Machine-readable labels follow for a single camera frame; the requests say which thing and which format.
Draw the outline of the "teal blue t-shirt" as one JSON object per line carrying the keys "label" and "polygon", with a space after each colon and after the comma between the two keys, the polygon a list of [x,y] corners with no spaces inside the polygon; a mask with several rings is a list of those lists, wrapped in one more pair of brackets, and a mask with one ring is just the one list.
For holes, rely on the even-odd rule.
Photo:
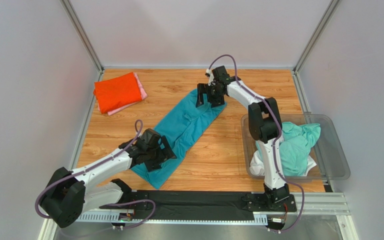
{"label": "teal blue t-shirt", "polygon": [[198,91],[194,89],[153,128],[166,137],[176,158],[163,162],[160,169],[153,171],[148,171],[144,164],[131,169],[157,190],[169,179],[183,162],[187,152],[228,105],[225,103],[211,107],[211,104],[206,102],[196,107],[197,98]]}

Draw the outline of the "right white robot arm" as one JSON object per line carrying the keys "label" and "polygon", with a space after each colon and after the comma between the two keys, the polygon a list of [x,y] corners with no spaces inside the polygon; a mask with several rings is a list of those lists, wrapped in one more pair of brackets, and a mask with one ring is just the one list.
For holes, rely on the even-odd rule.
{"label": "right white robot arm", "polygon": [[229,96],[237,100],[248,111],[248,130],[257,144],[264,167],[264,193],[256,197],[247,197],[249,208],[262,211],[296,212],[294,196],[282,170],[280,137],[282,136],[281,118],[277,101],[265,98],[245,85],[237,76],[230,76],[224,66],[207,69],[208,83],[197,85],[196,106],[209,103],[215,108],[225,103]]}

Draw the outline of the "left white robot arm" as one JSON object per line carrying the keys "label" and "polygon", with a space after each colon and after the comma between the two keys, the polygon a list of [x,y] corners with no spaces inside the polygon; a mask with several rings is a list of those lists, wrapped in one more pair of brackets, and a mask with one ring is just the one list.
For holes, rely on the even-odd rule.
{"label": "left white robot arm", "polygon": [[73,170],[57,169],[38,195],[35,210],[66,228],[89,210],[117,204],[128,206],[132,189],[124,181],[116,178],[100,184],[136,166],[149,172],[159,170],[165,161],[176,157],[166,136],[148,128],[91,164]]}

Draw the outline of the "pink folded t-shirt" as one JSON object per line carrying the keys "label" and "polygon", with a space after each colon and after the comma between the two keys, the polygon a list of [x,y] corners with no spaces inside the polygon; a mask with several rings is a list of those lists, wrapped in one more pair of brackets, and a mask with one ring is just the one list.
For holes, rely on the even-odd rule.
{"label": "pink folded t-shirt", "polygon": [[137,85],[138,85],[139,90],[140,90],[141,100],[135,101],[133,103],[129,103],[129,104],[126,104],[126,105],[124,105],[122,107],[119,107],[119,108],[116,108],[114,110],[108,111],[107,114],[109,116],[112,116],[112,115],[114,115],[114,114],[116,114],[116,113],[118,113],[118,112],[120,112],[120,111],[122,111],[122,110],[124,110],[124,109],[126,109],[126,108],[128,108],[130,106],[132,106],[132,105],[135,105],[135,104],[141,102],[142,100],[144,100],[144,99],[146,99],[148,97],[148,94],[146,93],[146,91],[145,91],[145,89],[144,89],[144,87],[143,87],[143,85],[142,85],[142,83],[141,83],[141,81],[139,79],[139,76],[137,75],[136,72],[133,72],[133,74],[134,74],[134,77],[136,79]]}

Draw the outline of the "orange folded t-shirt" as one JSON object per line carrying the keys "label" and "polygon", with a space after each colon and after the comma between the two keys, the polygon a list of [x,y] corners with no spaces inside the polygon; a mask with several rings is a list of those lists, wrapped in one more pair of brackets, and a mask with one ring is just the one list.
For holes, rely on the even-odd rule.
{"label": "orange folded t-shirt", "polygon": [[94,96],[102,114],[143,100],[141,88],[134,72],[94,83]]}

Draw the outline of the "white t-shirt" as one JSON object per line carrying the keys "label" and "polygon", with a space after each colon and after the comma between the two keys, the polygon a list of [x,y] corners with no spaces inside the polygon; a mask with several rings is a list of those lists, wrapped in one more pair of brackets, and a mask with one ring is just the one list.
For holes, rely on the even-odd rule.
{"label": "white t-shirt", "polygon": [[[314,167],[317,166],[316,161],[309,155],[307,157],[307,166],[303,173],[293,173],[293,170],[287,170],[286,167],[283,168],[283,172],[287,177],[305,177],[308,175],[310,170],[312,170]],[[253,153],[251,162],[249,164],[249,171],[254,176],[264,176],[265,175],[265,168],[263,161],[261,160],[260,154],[258,151],[255,151]]]}

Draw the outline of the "mint green t-shirt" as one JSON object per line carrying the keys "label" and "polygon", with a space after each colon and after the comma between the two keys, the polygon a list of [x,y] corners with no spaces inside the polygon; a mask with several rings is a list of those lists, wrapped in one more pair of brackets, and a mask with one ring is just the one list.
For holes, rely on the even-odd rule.
{"label": "mint green t-shirt", "polygon": [[317,166],[310,156],[311,149],[321,135],[319,123],[296,125],[282,123],[282,137],[279,140],[281,167],[286,177],[305,177]]}

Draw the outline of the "clear plastic bin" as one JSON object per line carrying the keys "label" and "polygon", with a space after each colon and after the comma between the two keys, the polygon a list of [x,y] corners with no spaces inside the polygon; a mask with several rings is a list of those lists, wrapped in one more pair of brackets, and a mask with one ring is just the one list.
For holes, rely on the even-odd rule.
{"label": "clear plastic bin", "polygon": [[312,180],[346,180],[350,177],[350,168],[344,154],[333,121],[323,114],[281,114],[283,122],[291,122],[298,126],[304,124],[320,124],[321,133],[316,144],[311,148],[310,157],[316,166],[306,176],[288,176],[287,179],[296,183]]}

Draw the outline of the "right aluminium frame post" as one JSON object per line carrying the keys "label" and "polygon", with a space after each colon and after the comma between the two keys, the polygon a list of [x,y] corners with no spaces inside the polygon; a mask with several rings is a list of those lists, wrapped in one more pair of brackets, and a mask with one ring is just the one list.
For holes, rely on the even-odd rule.
{"label": "right aluminium frame post", "polygon": [[335,14],[335,11],[337,10],[341,2],[341,0],[331,0],[329,2],[326,10],[324,11],[321,19],[319,20],[316,28],[314,29],[308,43],[306,44],[303,52],[301,53],[296,65],[293,68],[293,72],[295,75],[298,75],[301,69],[304,67],[306,60],[310,56],[313,48],[317,44],[319,38],[321,37],[322,33],[324,32],[325,28],[327,27],[329,21]]}

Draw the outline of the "aluminium frame post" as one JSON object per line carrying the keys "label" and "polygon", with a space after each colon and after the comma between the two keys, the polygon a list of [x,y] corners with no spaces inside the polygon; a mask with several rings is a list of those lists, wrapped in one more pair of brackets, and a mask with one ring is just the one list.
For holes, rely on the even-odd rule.
{"label": "aluminium frame post", "polygon": [[313,48],[317,44],[319,38],[321,37],[322,33],[324,32],[325,28],[327,27],[329,21],[335,14],[335,11],[337,10],[341,2],[341,0],[331,0],[329,2],[326,10],[324,11],[321,19],[319,20],[316,28],[314,29],[308,43],[306,44],[303,52],[301,53],[296,65],[293,68],[293,72],[295,75],[298,75],[301,69],[304,67],[306,60],[310,56]]}
{"label": "aluminium frame post", "polygon": [[95,68],[97,71],[102,74],[104,72],[104,66],[102,62],[100,61],[97,52],[95,51],[86,31],[83,27],[81,20],[79,16],[76,13],[76,10],[70,0],[60,0],[60,3],[62,4],[67,16],[69,17],[73,27],[75,28],[82,44],[84,45],[90,59],[92,60]]}

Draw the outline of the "left aluminium frame post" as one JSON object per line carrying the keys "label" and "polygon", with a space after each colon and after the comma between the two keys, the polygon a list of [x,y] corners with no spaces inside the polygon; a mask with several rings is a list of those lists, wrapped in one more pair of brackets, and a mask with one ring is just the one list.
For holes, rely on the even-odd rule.
{"label": "left aluminium frame post", "polygon": [[97,71],[102,74],[104,72],[104,66],[102,62],[100,61],[97,52],[95,51],[86,31],[83,27],[81,20],[79,16],[76,13],[76,10],[70,0],[60,0],[60,3],[62,4],[67,16],[69,17],[73,27],[75,28],[82,44],[84,45],[90,59],[92,60],[95,68]]}

